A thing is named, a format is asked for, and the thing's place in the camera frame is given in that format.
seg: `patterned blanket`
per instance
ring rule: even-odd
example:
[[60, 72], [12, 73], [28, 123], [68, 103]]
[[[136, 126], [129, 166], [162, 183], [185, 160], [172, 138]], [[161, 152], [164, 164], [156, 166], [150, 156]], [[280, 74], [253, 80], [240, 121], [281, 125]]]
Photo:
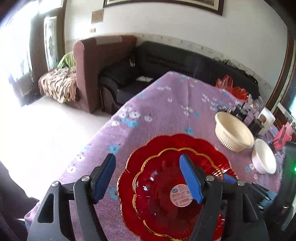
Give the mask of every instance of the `patterned blanket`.
[[60, 103], [76, 99], [76, 69], [53, 69], [40, 79], [44, 93]]
[[[125, 226], [116, 183], [129, 156], [156, 136], [184, 133], [204, 139], [227, 157], [239, 179], [278, 191], [281, 180], [280, 157], [277, 157], [279, 162], [275, 174], [261, 175], [251, 162], [253, 148], [237, 153], [229, 151], [215, 135], [217, 105], [232, 106], [236, 100], [227, 91], [183, 74], [168, 72], [122, 106], [69, 164], [58, 181], [62, 184], [76, 182], [101, 165], [108, 153], [116, 156], [116, 168], [107, 192], [95, 205], [107, 239], [112, 241], [141, 240]], [[275, 128], [275, 133], [268, 132], [264, 138], [271, 139], [277, 132]], [[25, 216], [27, 227], [38, 207], [39, 203]], [[82, 241], [73, 201], [70, 201], [70, 211], [76, 240]]]

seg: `white wall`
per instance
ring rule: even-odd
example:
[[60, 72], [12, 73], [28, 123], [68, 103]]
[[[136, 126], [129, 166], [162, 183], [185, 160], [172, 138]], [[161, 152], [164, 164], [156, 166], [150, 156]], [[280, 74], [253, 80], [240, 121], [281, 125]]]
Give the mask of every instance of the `white wall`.
[[103, 0], [68, 0], [65, 41], [110, 33], [148, 33], [179, 38], [211, 48], [250, 68], [272, 87], [283, 65], [287, 27], [264, 0], [225, 0], [223, 16], [168, 3], [131, 3], [104, 10]]

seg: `black sofa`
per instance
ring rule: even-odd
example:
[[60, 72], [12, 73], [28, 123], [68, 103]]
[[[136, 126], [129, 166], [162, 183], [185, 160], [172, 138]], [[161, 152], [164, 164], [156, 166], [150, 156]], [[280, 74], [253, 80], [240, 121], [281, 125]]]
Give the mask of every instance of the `black sofa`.
[[[213, 86], [218, 78], [230, 75], [234, 87], [245, 88], [253, 99], [260, 95], [258, 82], [244, 71], [194, 52], [146, 41], [135, 48], [132, 56], [106, 67], [99, 75], [104, 111], [114, 114], [125, 102], [168, 71], [176, 71]], [[136, 81], [139, 76], [152, 77], [153, 80], [148, 83]]]

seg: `blue gripper pad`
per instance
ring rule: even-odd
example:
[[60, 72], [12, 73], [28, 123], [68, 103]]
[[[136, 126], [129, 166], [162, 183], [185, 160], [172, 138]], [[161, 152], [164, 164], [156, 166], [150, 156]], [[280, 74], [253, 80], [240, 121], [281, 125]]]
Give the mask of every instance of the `blue gripper pad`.
[[190, 158], [187, 155], [181, 155], [179, 159], [180, 169], [186, 181], [186, 184], [190, 190], [192, 198], [201, 204], [203, 200], [203, 195], [201, 192], [201, 184], [198, 178], [196, 177], [194, 171], [191, 168], [191, 165], [188, 163]]
[[226, 183], [235, 184], [237, 179], [228, 174], [223, 174], [223, 181]]
[[113, 154], [108, 154], [101, 166], [92, 176], [91, 189], [94, 191], [92, 198], [94, 203], [104, 198], [105, 192], [116, 167], [116, 158]]

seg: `red plastic bag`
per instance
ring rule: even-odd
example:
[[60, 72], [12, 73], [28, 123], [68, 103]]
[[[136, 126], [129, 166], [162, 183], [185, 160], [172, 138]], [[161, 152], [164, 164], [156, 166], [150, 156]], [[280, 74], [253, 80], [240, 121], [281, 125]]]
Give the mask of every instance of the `red plastic bag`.
[[233, 80], [229, 75], [225, 75], [222, 80], [218, 79], [216, 82], [216, 88], [227, 90], [232, 92]]
[[231, 94], [240, 100], [248, 100], [248, 92], [244, 88], [234, 87]]

